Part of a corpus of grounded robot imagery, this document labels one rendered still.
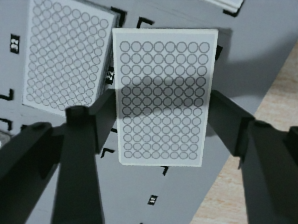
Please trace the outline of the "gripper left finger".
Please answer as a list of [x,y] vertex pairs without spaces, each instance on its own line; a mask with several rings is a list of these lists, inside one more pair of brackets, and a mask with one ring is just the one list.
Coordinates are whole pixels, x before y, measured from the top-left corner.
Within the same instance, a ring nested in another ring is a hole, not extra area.
[[0,148],[0,224],[26,224],[59,163],[50,224],[105,224],[95,155],[117,119],[116,91],[64,111],[61,126],[35,122]]

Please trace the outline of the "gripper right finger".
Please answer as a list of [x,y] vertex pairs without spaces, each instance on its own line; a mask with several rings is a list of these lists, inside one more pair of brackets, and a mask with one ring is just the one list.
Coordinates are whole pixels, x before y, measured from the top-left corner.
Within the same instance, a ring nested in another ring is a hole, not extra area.
[[255,118],[211,90],[207,121],[240,157],[247,224],[298,224],[298,126],[282,131]]

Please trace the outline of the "grey deck plate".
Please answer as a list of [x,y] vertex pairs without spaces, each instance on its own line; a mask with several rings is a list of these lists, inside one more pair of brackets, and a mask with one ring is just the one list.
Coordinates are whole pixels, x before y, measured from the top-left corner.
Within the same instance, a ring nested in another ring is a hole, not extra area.
[[[52,125],[55,122],[20,113],[26,2],[22,0],[16,135],[20,115]],[[248,0],[234,32],[148,0],[134,0],[232,36],[212,78],[217,90],[254,116],[298,40],[298,0]],[[231,153],[207,121],[201,167],[172,166],[146,224],[190,224]]]

